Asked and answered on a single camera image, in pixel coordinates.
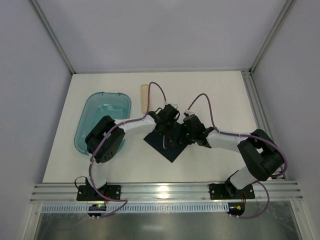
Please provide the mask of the iridescent fork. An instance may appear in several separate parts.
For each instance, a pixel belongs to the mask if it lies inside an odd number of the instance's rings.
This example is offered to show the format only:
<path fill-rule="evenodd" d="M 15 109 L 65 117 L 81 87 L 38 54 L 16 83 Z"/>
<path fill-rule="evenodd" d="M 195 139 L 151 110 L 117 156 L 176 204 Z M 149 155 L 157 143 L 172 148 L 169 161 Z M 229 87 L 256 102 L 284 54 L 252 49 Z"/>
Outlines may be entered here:
<path fill-rule="evenodd" d="M 175 146 L 175 142 L 173 140 L 172 136 L 167 136 L 167 141 L 169 142 L 170 147 L 174 147 Z"/>

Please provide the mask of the black paper napkin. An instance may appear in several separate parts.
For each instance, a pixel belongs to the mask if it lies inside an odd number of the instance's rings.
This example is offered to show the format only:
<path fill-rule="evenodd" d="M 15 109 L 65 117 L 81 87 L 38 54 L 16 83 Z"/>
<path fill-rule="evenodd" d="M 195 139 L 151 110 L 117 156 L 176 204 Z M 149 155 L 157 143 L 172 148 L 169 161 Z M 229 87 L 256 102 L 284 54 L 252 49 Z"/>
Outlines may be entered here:
<path fill-rule="evenodd" d="M 179 143 L 179 137 L 181 134 L 182 125 L 180 123 L 175 124 L 174 132 L 172 135 L 172 138 L 174 140 L 175 146 L 170 147 L 170 144 L 168 142 L 166 135 L 166 145 L 167 149 L 163 149 L 163 135 L 151 132 L 149 133 L 143 140 L 150 145 L 154 150 L 156 150 L 159 154 L 161 154 L 164 158 L 166 158 L 168 161 L 173 163 L 177 157 L 185 150 L 185 148 L 188 146 L 188 144 L 181 144 Z"/>

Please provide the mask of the beige cutlery case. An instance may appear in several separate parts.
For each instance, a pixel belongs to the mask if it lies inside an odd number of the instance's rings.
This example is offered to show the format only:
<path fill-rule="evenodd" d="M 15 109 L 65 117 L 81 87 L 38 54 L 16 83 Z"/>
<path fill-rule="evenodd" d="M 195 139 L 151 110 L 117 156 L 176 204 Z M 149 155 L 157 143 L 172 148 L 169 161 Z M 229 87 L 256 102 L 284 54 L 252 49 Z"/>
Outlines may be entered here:
<path fill-rule="evenodd" d="M 148 93 L 149 85 L 143 84 L 140 86 L 140 103 L 141 103 L 141 112 L 146 114 L 148 112 Z"/>

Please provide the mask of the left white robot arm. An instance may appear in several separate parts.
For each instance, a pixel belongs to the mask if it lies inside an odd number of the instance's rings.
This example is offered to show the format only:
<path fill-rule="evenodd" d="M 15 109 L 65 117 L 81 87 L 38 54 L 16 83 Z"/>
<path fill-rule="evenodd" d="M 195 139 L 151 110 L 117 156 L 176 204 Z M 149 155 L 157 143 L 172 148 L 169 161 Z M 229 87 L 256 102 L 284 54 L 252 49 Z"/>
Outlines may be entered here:
<path fill-rule="evenodd" d="M 94 165 L 104 164 L 115 157 L 123 140 L 135 135 L 172 135 L 179 117 L 180 112 L 171 104 L 165 105 L 159 112 L 149 111 L 135 119 L 118 120 L 109 115 L 104 116 L 85 138 L 87 151 L 90 154 L 88 169 L 90 186 L 97 189 L 93 178 Z"/>

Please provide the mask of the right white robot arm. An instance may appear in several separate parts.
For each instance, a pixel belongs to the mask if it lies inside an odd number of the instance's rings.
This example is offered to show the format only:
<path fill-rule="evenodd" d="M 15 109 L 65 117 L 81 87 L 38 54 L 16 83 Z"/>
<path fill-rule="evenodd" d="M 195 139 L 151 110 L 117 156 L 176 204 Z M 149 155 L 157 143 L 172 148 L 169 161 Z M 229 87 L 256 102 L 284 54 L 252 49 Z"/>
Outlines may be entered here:
<path fill-rule="evenodd" d="M 182 143 L 225 149 L 241 155 L 245 166 L 219 185 L 222 196 L 227 199 L 243 197 L 246 187 L 258 181 L 266 181 L 277 169 L 287 164 L 284 153 L 262 129 L 248 134 L 225 132 L 215 126 L 206 128 L 195 114 L 184 115 L 180 135 Z"/>

